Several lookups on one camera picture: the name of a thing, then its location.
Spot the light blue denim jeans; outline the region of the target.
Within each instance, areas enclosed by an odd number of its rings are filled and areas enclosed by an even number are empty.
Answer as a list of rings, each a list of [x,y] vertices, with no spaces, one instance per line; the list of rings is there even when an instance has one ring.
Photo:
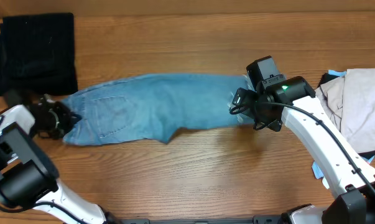
[[[180,128],[213,129],[253,124],[229,109],[242,75],[147,74],[80,90],[63,104],[81,116],[64,137],[66,144],[99,146],[153,139],[163,143]]]

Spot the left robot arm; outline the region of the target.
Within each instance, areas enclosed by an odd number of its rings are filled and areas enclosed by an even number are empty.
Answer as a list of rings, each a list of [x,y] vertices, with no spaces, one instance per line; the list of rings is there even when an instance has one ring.
[[[33,102],[26,91],[4,94],[0,112],[0,211],[40,210],[64,223],[112,224],[119,220],[103,207],[82,199],[33,138],[59,139],[81,118],[46,95]]]

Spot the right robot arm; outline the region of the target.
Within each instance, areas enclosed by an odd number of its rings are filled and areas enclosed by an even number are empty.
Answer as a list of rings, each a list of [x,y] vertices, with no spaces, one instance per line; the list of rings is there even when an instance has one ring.
[[[230,113],[252,118],[256,131],[289,128],[319,165],[334,197],[325,208],[305,204],[280,215],[255,216],[253,223],[375,223],[375,168],[334,127],[314,89],[303,77],[287,79],[270,56],[246,70],[253,89],[237,90]]]

